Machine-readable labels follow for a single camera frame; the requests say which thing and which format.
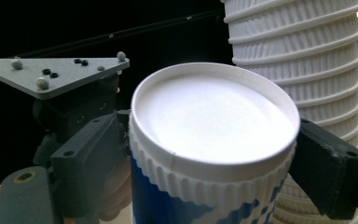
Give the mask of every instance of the gray plastic part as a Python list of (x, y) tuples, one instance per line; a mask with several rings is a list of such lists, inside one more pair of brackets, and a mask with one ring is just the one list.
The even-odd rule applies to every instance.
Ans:
[(116, 114), (89, 122), (51, 156), (60, 181), (56, 199), (66, 217), (95, 214), (103, 184), (126, 157)]
[(49, 186), (47, 170), (38, 166), (5, 178), (0, 190), (0, 224), (60, 224)]
[[(40, 100), (47, 100), (80, 86), (121, 71), (130, 66), (130, 60), (125, 58), (82, 58), (89, 64), (83, 66), (74, 63), (73, 58), (59, 59), (21, 59), (22, 69), (12, 67), (12, 59), (0, 59), (0, 81), (24, 91)], [(60, 74), (56, 78), (43, 75), (43, 69), (50, 69), (52, 73)], [(48, 80), (48, 89), (37, 87), (36, 80), (45, 77)]]
[(357, 205), (358, 148), (306, 120), (301, 120), (296, 154), (289, 173), (320, 214), (352, 219)]

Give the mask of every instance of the black background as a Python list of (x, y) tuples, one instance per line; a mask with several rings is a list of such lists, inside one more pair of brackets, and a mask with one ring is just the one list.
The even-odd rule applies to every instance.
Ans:
[[(216, 10), (220, 15), (92, 41), (101, 40), (98, 36)], [(219, 0), (0, 1), (0, 58), (116, 57), (123, 51), (131, 66), (120, 76), (116, 108), (128, 109), (138, 83), (160, 68), (187, 62), (232, 64), (223, 18), (224, 5)], [(91, 41), (85, 45), (85, 39)], [(75, 43), (75, 48), (59, 50), (69, 43)], [(44, 49), (48, 48), (56, 50), (46, 53)], [(0, 182), (33, 165), (34, 152), (44, 134), (34, 121), (33, 102), (31, 96), (0, 83)]]

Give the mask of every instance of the paper cup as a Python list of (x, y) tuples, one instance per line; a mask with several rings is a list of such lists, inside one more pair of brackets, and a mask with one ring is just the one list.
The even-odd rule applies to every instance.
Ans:
[[(228, 43), (249, 43), (260, 39), (272, 38), (273, 36), (283, 36), (304, 30), (311, 30), (317, 27), (323, 27), (328, 23), (332, 24), (330, 26), (336, 26), (336, 29), (342, 32), (343, 26), (341, 23), (347, 23), (352, 26), (354, 22), (357, 22), (356, 12), (358, 11), (358, 5), (303, 21), (295, 20), (293, 12), (285, 13), (284, 11), (285, 10), (275, 14), (269, 13), (268, 11), (261, 12), (257, 15), (243, 17), (230, 22), (228, 24)], [(348, 16), (354, 17), (354, 20), (348, 21), (348, 19), (345, 18)], [(315, 29), (314, 32), (317, 34), (326, 31), (323, 29)]]
[(337, 74), (313, 81), (296, 84), (279, 85), (295, 101), (297, 106), (312, 105), (331, 102), (340, 99), (345, 94), (358, 91), (358, 69), (357, 67)]
[(221, 0), (221, 2), (225, 3), (225, 22), (235, 21), (237, 18), (249, 16), (292, 1), (294, 0)]
[(356, 134), (353, 138), (347, 140), (347, 143), (358, 148), (358, 134)]
[(333, 117), (331, 119), (317, 120), (317, 121), (314, 121), (314, 123), (321, 127), (325, 127), (327, 125), (336, 124), (336, 123), (341, 122), (345, 119), (349, 119), (349, 118), (355, 116), (357, 113), (358, 113), (358, 102), (357, 102), (357, 105), (353, 109), (351, 109), (350, 111), (348, 111), (342, 115)]
[(255, 41), (233, 43), (233, 62), (260, 61), (269, 58), (298, 54), (299, 52), (326, 51), (331, 45), (342, 45), (343, 40), (356, 39), (358, 23), (356, 14), (309, 29)]
[(347, 141), (358, 134), (358, 114), (344, 119), (341, 122), (330, 124), (323, 127), (328, 132)]
[(301, 118), (312, 122), (339, 118), (358, 106), (358, 93), (325, 104), (298, 107)]
[(260, 40), (254, 44), (233, 45), (232, 62), (236, 65), (256, 65), (264, 63), (280, 63), (301, 57), (309, 57), (323, 51), (336, 49), (358, 40), (358, 31), (354, 35), (345, 36), (324, 45), (307, 46), (301, 42), (291, 42), (292, 38), (275, 38), (271, 42)]
[(131, 109), (137, 224), (270, 220), (299, 128), (282, 89), (235, 66), (185, 63), (147, 77)]
[(286, 177), (284, 180), (281, 194), (286, 194), (297, 198), (309, 198), (307, 193), (296, 183), (296, 181), (288, 177)]
[(281, 85), (280, 82), (306, 82), (329, 74), (339, 74), (358, 65), (356, 42), (336, 49), (322, 51), (309, 57), (297, 58), (280, 63), (238, 65)]
[(279, 205), (275, 207), (274, 216), (287, 223), (307, 223), (307, 224), (350, 224), (350, 220), (333, 220), (327, 216), (309, 215), (294, 212)]
[(281, 193), (277, 204), (289, 211), (308, 215), (320, 215), (318, 208), (309, 198), (297, 198)]
[(227, 0), (225, 1), (225, 23), (253, 16), (274, 18), (267, 28), (279, 28), (293, 23), (308, 21), (358, 5), (357, 0)]
[[(271, 224), (291, 224), (291, 223), (286, 222), (280, 219), (279, 217), (273, 216), (271, 219)], [(353, 220), (350, 221), (349, 224), (358, 224), (358, 211), (356, 212), (355, 217), (353, 218)]]

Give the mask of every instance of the white lid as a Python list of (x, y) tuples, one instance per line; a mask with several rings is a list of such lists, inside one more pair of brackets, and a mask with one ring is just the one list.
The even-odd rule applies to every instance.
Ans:
[[(241, 178), (265, 174), (286, 159), (299, 128), (286, 92), (219, 63), (157, 71), (138, 86), (131, 108), (131, 128), (145, 150), (165, 167), (197, 177), (225, 169)], [(244, 175), (244, 168), (255, 170)]]

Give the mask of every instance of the stack of paper cups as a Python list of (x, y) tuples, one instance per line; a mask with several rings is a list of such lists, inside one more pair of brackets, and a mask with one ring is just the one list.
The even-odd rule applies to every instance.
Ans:
[(132, 96), (134, 222), (269, 223), (296, 147), (299, 115), (270, 80), (184, 63)]
[[(232, 61), (279, 85), (301, 118), (358, 147), (358, 1), (223, 2)], [(295, 185), (286, 179), (283, 188)], [(299, 187), (282, 194), (274, 223), (349, 223), (314, 214), (300, 195), (306, 194)]]

